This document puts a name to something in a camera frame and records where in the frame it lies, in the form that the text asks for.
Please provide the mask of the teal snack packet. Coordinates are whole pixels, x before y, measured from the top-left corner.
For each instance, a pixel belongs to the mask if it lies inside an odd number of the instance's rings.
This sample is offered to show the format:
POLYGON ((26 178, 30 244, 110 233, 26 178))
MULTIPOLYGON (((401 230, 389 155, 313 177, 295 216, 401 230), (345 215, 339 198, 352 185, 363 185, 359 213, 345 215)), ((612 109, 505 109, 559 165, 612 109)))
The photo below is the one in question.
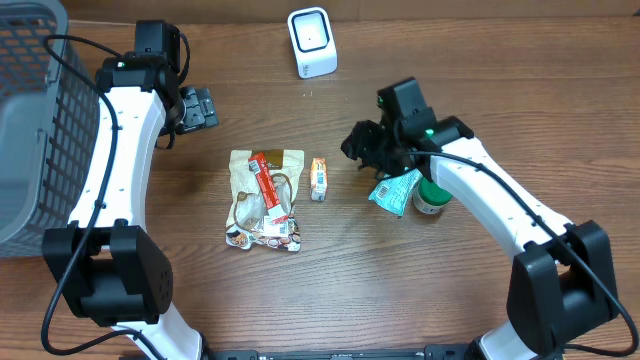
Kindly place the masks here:
POLYGON ((386 176, 370 193, 368 200, 382 209, 402 217, 413 189, 422 177, 418 169, 398 177, 386 176))

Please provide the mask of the orange small carton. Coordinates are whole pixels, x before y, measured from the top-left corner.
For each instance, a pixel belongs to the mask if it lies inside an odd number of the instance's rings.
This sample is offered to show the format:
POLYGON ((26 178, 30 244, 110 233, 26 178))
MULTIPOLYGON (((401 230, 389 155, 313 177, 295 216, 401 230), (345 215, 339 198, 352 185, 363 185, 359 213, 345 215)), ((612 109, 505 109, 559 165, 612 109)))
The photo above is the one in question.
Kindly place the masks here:
POLYGON ((312 201, 322 202, 327 193, 327 165, 324 158, 314 158, 310 168, 310 197, 312 201))

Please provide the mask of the green lid jar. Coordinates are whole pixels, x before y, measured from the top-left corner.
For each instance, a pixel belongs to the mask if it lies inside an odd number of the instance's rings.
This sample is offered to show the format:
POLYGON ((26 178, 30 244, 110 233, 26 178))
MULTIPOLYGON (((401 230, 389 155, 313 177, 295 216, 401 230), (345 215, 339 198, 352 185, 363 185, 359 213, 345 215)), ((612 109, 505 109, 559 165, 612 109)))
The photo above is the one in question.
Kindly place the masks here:
POLYGON ((437 214, 451 201, 453 196, 437 184, 422 177, 413 190, 415 208, 424 214, 437 214))

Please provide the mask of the beige snack bag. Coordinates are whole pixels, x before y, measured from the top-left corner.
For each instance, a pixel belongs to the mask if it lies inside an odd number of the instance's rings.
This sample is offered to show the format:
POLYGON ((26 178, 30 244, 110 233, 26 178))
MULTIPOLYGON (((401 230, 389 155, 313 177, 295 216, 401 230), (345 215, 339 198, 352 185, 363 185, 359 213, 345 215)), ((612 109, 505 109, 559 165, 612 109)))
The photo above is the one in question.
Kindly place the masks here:
POLYGON ((249 250, 255 245, 288 252, 301 248, 301 232, 295 218, 295 201, 304 169, 302 150, 263 150, 269 174, 288 219, 272 222, 258 180, 250 166, 257 151, 234 150, 229 161, 232 205, 226 220, 225 240, 232 247, 249 250))

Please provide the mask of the red stick packet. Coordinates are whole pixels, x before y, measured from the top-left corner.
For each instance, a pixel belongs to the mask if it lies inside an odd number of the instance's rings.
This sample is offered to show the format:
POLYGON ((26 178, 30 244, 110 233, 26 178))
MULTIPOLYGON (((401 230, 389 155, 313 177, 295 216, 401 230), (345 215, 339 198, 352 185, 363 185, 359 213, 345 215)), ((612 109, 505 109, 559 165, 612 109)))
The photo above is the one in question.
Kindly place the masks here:
POLYGON ((256 181, 262 192, 271 223, 284 223, 288 219, 288 215, 280 203, 264 154, 256 153, 255 155, 252 155, 248 160, 248 164, 250 170, 254 173, 256 181))

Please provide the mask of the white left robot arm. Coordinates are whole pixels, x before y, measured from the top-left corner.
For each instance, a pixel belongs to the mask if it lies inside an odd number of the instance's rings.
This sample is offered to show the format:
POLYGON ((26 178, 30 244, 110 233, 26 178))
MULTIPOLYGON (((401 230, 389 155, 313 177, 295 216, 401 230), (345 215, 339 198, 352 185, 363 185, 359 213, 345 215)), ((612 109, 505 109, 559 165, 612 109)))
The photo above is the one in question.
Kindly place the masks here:
POLYGON ((188 39, 163 20, 141 20, 132 51, 109 51, 89 87, 99 126, 80 197, 63 227, 44 233, 56 280, 51 304, 129 338, 146 359, 207 359, 206 338, 173 304, 169 259, 146 229, 150 167, 160 137, 217 125, 210 92, 186 84, 188 39))

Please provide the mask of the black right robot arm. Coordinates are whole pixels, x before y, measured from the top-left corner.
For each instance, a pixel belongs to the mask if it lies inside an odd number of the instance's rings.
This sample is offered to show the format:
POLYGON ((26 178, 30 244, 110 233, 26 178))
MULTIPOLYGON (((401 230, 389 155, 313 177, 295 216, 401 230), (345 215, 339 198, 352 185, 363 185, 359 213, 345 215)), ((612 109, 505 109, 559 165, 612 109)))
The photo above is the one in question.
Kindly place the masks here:
POLYGON ((358 122, 342 152, 387 178, 418 170, 462 203, 511 260, 508 320, 428 359, 559 359, 575 338, 623 314, 607 233, 576 225, 510 177, 455 116, 439 120, 418 81, 378 91, 379 122, 358 122))

